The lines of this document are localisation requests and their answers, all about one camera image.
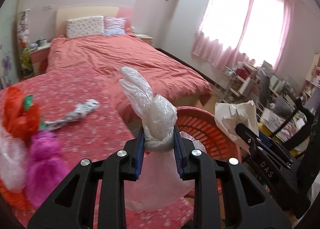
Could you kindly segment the magenta plastic bag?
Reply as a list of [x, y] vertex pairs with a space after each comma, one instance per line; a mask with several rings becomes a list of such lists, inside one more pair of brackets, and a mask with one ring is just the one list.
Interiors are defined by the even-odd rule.
[[32, 136], [25, 184], [25, 194], [31, 205], [40, 207], [68, 173], [56, 135], [40, 130]]

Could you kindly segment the clear bubble wrap bag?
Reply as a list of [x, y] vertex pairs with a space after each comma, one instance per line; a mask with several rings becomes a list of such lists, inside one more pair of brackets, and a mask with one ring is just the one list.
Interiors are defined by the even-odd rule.
[[6, 189], [21, 193], [25, 187], [27, 148], [1, 126], [1, 180]]

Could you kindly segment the white paper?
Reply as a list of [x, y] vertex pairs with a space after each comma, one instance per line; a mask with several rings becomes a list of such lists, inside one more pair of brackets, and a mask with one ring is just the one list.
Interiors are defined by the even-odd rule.
[[216, 103], [214, 116], [217, 127], [236, 145], [249, 152], [249, 145], [236, 134], [235, 128], [242, 123], [259, 135], [256, 106], [253, 100], [240, 104]]

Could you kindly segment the knotted translucent plastic bag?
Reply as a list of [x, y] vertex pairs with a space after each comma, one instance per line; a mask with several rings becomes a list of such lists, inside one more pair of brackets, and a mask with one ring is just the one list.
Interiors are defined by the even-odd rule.
[[132, 211], [155, 211], [167, 207], [194, 189], [183, 181], [174, 156], [174, 125], [177, 109], [165, 97], [154, 95], [146, 79], [134, 68], [122, 67], [119, 83], [144, 130], [142, 172], [136, 182], [125, 182], [125, 205]]

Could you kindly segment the orange plastic bag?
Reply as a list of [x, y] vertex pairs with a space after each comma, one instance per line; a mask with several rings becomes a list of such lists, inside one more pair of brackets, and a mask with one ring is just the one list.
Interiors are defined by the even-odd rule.
[[7, 98], [4, 103], [3, 126], [14, 138], [19, 138], [30, 144], [31, 137], [37, 134], [40, 122], [39, 104], [34, 104], [27, 112], [23, 108], [23, 99], [26, 95], [17, 87], [7, 89]]
[[5, 187], [2, 181], [0, 183], [0, 187], [1, 195], [3, 196], [6, 203], [9, 204], [11, 207], [23, 211], [28, 211], [32, 209], [33, 206], [28, 201], [24, 189], [22, 189], [20, 193], [11, 192]]

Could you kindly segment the white black-print plastic bag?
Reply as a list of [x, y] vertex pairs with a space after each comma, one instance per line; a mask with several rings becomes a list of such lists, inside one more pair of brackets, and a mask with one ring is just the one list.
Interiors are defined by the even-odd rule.
[[97, 100], [88, 99], [83, 103], [76, 104], [75, 109], [66, 113], [63, 118], [54, 121], [43, 121], [40, 127], [48, 131], [60, 129], [69, 123], [77, 122], [87, 117], [87, 115], [97, 110], [99, 106], [100, 103]]

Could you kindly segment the green plastic bag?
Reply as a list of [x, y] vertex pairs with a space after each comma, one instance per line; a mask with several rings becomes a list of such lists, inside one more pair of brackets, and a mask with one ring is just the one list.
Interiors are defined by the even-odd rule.
[[[33, 106], [33, 95], [29, 94], [23, 99], [23, 108], [27, 112]], [[44, 115], [40, 115], [39, 130], [44, 130], [47, 125], [44, 122]]]

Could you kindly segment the orange plastic laundry basket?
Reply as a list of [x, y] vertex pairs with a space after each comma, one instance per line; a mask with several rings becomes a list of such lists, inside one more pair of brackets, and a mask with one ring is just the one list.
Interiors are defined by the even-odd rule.
[[216, 125], [212, 113], [192, 106], [177, 108], [177, 122], [180, 131], [200, 141], [212, 158], [227, 161], [237, 158], [241, 161], [240, 147], [232, 142]]

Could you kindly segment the red floral bedspread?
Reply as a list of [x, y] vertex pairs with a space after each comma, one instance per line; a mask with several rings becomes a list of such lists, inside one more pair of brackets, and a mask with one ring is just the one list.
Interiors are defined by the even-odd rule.
[[[69, 170], [83, 158], [98, 161], [107, 158], [133, 139], [121, 116], [89, 65], [52, 70], [45, 74], [21, 81], [11, 87], [24, 95], [33, 95], [33, 103], [39, 104], [43, 120], [54, 121], [73, 111], [76, 104], [88, 99], [100, 103], [99, 108], [84, 119], [54, 131], [61, 145], [61, 152]], [[23, 226], [36, 209], [19, 199], [23, 209], [12, 206], [11, 210]], [[193, 207], [181, 198], [174, 204], [153, 212], [126, 211], [127, 228], [181, 228], [193, 216]]]

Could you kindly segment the pink white nightstand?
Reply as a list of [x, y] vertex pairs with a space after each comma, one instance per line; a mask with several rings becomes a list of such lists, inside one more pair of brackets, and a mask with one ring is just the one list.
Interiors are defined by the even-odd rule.
[[51, 43], [47, 43], [45, 46], [38, 47], [37, 50], [30, 53], [34, 76], [38, 76], [46, 72], [50, 46]]

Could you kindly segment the salmon pink duvet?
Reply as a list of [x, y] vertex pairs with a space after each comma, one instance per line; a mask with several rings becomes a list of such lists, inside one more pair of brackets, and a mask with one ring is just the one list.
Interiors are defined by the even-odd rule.
[[95, 71], [125, 123], [138, 117], [119, 83], [123, 77], [119, 71], [122, 67], [137, 70], [150, 84], [154, 94], [160, 94], [171, 103], [198, 97], [202, 104], [206, 104], [212, 95], [210, 84], [197, 72], [133, 35], [75, 39], [60, 36], [53, 39], [47, 71], [73, 66]]

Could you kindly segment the plush toy display tube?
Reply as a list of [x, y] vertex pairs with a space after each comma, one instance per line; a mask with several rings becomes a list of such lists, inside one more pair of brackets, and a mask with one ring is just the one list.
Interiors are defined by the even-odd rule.
[[17, 21], [18, 53], [23, 77], [28, 77], [33, 73], [30, 57], [30, 34], [28, 25], [29, 11], [30, 10], [27, 9], [23, 12], [20, 12]]

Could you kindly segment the floral white pillow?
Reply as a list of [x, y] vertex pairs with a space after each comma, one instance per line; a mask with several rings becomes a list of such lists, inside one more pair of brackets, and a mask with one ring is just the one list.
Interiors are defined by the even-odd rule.
[[103, 34], [103, 16], [89, 16], [67, 20], [66, 37], [68, 39], [75, 39], [88, 36], [102, 36]]

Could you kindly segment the far side nightstand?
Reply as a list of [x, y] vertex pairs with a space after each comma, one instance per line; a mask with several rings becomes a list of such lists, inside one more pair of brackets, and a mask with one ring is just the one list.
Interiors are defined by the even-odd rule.
[[135, 36], [137, 38], [139, 38], [140, 40], [142, 40], [143, 42], [149, 44], [149, 45], [152, 45], [152, 42], [153, 42], [153, 38], [146, 35], [146, 34], [140, 34], [140, 33], [135, 33]]

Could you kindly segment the beige pink headboard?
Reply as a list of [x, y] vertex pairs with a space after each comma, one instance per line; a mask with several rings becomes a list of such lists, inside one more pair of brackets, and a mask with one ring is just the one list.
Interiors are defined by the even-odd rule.
[[61, 8], [56, 12], [55, 37], [66, 34], [66, 22], [81, 17], [108, 16], [126, 18], [125, 28], [131, 28], [132, 10], [124, 7], [86, 6]]

